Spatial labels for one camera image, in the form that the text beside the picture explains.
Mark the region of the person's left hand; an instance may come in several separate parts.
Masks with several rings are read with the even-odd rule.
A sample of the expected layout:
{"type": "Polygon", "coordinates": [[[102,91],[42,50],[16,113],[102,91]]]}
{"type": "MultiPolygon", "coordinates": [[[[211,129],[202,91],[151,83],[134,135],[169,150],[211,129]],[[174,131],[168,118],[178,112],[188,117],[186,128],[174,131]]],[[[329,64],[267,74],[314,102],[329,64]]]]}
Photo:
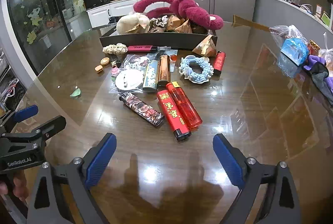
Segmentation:
{"type": "MultiPolygon", "coordinates": [[[[15,171],[12,174],[13,183],[13,194],[19,198],[22,202],[26,202],[26,198],[29,195],[28,188],[26,186],[26,177],[23,170],[15,171]]],[[[8,185],[6,182],[1,180],[1,195],[7,195],[9,192],[8,185]]]]}

